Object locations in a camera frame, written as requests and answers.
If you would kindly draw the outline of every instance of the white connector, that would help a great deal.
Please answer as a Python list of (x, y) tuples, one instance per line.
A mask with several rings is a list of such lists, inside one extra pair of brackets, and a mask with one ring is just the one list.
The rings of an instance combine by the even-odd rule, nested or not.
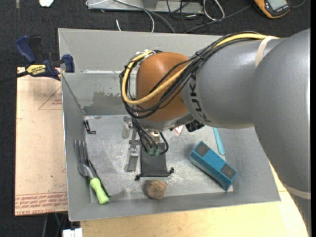
[(82, 228), (76, 228), (74, 230), (63, 230), (63, 237), (83, 237)]

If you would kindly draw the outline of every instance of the cardboard sheet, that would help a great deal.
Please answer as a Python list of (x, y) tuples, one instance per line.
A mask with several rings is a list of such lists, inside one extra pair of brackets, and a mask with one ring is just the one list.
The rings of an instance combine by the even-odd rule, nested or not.
[(17, 80), (15, 215), (68, 210), (61, 82)]

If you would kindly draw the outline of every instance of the green screwdriver handle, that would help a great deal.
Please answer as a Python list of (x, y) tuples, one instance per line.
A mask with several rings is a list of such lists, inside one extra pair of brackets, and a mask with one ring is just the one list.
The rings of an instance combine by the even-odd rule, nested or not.
[(107, 201), (109, 201), (108, 196), (105, 194), (102, 186), (101, 186), (101, 182), (99, 180), (99, 178), (94, 177), (90, 180), (90, 186), (92, 187), (92, 189), (95, 191), (98, 200), (99, 200), (99, 204), (104, 204)]

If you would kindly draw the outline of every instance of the yellow cable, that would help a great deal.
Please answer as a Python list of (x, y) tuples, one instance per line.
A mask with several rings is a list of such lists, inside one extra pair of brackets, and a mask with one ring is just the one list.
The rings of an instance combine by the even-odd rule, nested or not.
[[(237, 34), (231, 37), (228, 37), (224, 40), (222, 40), (221, 42), (219, 42), (215, 47), (222, 45), (226, 42), (229, 42), (231, 40), (237, 40), (237, 39), (243, 39), (243, 38), (247, 38), (247, 39), (258, 39), (258, 40), (263, 40), (267, 37), (267, 35), (261, 35), (261, 34), (252, 34), (252, 33), (247, 33), (247, 34)], [(138, 100), (130, 100), (125, 92), (125, 88), (126, 88), (126, 82), (127, 82), (127, 78), (128, 75), (130, 73), (130, 70), (127, 70), (124, 74), (124, 78), (123, 78), (123, 82), (122, 82), (122, 97), (124, 99), (124, 101), (130, 105), (139, 105), (142, 103), (145, 103), (146, 101), (150, 100), (151, 98), (153, 98), (154, 96), (156, 96), (158, 93), (160, 93), (162, 90), (164, 90), (168, 85), (170, 85), (171, 83), (173, 83), (180, 75), (181, 73), (191, 64), (191, 62), (189, 64), (187, 64), (184, 68), (182, 68), (181, 70), (179, 70), (176, 74), (174, 74), (171, 78), (169, 78), (167, 81), (165, 81), (163, 84), (161, 84), (159, 87), (157, 87), (153, 92), (151, 92), (150, 94), (148, 94), (147, 96), (138, 99)]]

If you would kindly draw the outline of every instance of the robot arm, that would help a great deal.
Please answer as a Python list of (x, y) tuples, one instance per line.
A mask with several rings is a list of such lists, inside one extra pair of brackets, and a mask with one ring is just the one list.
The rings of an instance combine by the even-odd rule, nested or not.
[[(148, 51), (121, 75), (123, 102), (137, 125), (152, 132), (192, 122), (254, 126), (310, 228), (310, 30), (262, 41), (266, 37), (224, 36), (191, 58)], [(126, 74), (137, 63), (136, 99), (131, 100)]]

